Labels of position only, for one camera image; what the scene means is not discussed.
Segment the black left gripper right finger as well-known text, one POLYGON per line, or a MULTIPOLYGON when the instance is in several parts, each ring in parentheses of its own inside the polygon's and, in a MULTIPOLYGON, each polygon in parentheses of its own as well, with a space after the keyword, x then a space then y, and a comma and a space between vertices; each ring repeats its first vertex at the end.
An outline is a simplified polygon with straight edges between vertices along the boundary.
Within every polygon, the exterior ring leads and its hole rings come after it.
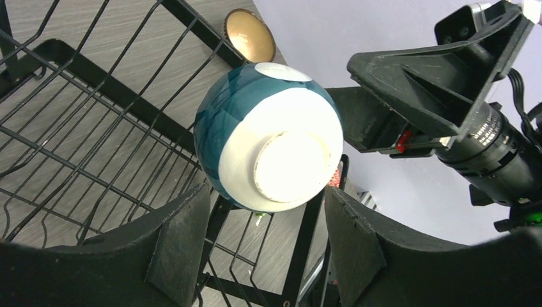
POLYGON ((475 246, 371 210, 336 187, 325 217, 343 306, 540 306, 541 228, 475 246))

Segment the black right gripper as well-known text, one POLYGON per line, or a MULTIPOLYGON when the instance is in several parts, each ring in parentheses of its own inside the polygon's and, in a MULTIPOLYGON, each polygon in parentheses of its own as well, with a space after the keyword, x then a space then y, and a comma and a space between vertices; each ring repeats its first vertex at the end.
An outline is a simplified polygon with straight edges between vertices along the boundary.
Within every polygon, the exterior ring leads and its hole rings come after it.
POLYGON ((369 91, 327 88, 345 141, 395 159, 436 155, 470 183, 474 206, 533 207, 541 201, 541 151, 484 102, 533 27, 514 7, 466 41, 354 54, 347 69, 369 91))

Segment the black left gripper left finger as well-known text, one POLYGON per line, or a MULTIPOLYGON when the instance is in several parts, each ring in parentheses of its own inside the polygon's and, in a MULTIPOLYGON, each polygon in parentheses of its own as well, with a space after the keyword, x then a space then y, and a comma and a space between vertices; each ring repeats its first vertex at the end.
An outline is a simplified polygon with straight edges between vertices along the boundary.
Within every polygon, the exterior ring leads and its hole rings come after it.
POLYGON ((78 246, 1 244, 2 306, 191 306, 210 213, 199 184, 78 246))

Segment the teal bowl white base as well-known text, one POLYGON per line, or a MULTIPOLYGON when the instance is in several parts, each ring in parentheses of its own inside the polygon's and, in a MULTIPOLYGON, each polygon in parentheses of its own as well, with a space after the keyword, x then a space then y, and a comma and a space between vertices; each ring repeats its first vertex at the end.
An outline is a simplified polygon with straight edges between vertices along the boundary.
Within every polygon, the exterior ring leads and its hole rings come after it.
POLYGON ((210 87, 194 120, 194 146, 221 196, 253 212, 282 212, 331 180, 343 128, 336 103, 308 75, 251 63, 210 87))

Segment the black patterned rim bowl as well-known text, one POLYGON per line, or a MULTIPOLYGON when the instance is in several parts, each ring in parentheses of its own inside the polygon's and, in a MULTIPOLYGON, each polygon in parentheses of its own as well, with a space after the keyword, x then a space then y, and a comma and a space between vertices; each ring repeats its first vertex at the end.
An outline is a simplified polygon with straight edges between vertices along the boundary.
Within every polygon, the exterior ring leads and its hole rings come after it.
POLYGON ((223 32, 232 46, 249 62, 271 62, 276 43, 268 26, 252 11, 231 10, 224 19, 223 32))

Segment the blue white zigzag bowl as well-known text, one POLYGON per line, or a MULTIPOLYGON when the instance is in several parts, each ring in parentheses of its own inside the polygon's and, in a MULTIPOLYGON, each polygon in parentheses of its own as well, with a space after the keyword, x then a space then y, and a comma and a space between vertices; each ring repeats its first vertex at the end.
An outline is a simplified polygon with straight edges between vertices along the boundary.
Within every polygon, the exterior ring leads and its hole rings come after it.
POLYGON ((339 169, 335 170, 332 178, 329 180, 328 185, 332 187, 340 187, 341 184, 341 172, 339 169))

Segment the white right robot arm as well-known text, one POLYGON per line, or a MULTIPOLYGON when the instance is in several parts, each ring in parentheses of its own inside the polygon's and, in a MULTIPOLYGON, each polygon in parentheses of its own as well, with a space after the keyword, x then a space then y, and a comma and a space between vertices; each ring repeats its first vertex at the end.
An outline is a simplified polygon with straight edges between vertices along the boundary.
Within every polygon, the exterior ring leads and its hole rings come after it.
POLYGON ((541 225, 541 106, 526 111, 513 62, 541 2, 472 4, 435 25, 436 46, 360 52, 355 86, 328 88, 345 141, 393 159, 436 155, 469 182, 474 206, 497 203, 499 232, 541 225))

